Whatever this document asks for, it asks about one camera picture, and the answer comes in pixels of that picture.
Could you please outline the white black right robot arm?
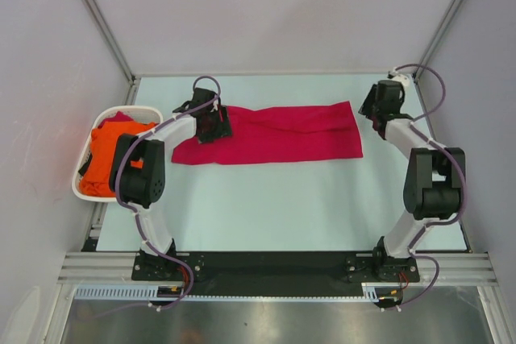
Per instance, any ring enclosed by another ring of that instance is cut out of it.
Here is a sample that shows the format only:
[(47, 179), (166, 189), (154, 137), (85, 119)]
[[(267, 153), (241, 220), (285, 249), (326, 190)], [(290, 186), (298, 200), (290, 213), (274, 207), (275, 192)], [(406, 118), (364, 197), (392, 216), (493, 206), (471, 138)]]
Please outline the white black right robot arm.
[(433, 228), (451, 225), (465, 204), (465, 153), (423, 134), (416, 119), (402, 113), (408, 83), (403, 77), (372, 86), (359, 114), (408, 161), (402, 199), (405, 210), (372, 250), (372, 272), (395, 280), (414, 266), (415, 249)]

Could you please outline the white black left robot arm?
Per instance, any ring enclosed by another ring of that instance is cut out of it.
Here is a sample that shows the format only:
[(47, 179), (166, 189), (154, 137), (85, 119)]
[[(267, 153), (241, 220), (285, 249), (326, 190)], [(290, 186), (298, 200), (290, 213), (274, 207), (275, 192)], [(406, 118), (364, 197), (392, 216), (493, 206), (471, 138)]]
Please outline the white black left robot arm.
[(138, 135), (118, 137), (111, 163), (109, 186), (116, 201), (135, 220), (140, 251), (153, 255), (150, 269), (166, 280), (177, 273), (174, 239), (157, 202), (164, 195), (165, 162), (186, 140), (210, 144), (232, 135), (227, 108), (220, 92), (195, 87), (190, 100), (164, 122)]

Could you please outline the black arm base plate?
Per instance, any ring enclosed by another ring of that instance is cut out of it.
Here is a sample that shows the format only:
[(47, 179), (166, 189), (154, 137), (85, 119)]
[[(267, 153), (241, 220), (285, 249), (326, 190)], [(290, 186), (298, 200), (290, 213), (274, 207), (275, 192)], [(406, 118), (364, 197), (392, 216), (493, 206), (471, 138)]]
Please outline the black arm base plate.
[(341, 297), (359, 296), (363, 283), (416, 284), (412, 258), (392, 259), (359, 251), (191, 251), (171, 262), (139, 251), (135, 281), (179, 281), (187, 264), (194, 296)]

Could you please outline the crimson red t-shirt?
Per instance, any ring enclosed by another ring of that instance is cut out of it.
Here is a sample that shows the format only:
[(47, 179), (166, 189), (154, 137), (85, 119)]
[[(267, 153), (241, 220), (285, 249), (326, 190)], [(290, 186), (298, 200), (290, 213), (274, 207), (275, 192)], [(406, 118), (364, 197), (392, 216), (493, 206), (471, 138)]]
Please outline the crimson red t-shirt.
[(250, 110), (228, 106), (232, 136), (212, 143), (187, 139), (171, 161), (184, 165), (244, 165), (348, 160), (363, 157), (349, 102)]

